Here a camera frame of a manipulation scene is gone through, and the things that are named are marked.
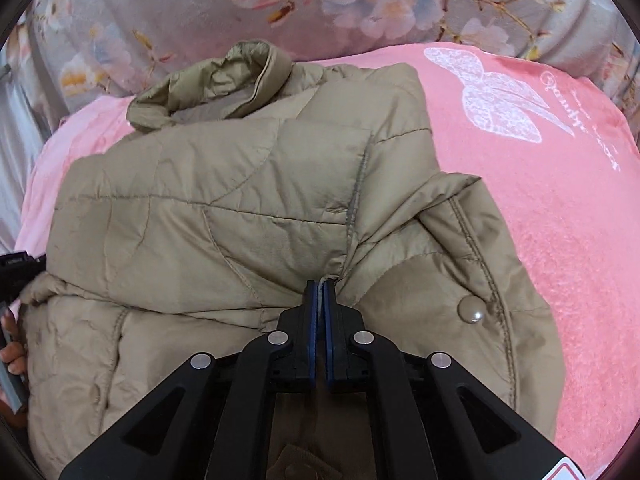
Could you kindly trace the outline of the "person's left hand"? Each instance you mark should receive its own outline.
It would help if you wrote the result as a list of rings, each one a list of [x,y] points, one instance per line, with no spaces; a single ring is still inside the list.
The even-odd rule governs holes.
[[[6,308],[1,315],[1,327],[9,335],[10,341],[1,350],[1,363],[8,367],[8,372],[14,376],[22,376],[27,370],[27,356],[24,339],[16,322],[13,312]],[[27,427],[27,408],[14,413],[9,406],[9,398],[1,390],[1,415],[14,429],[22,430]]]

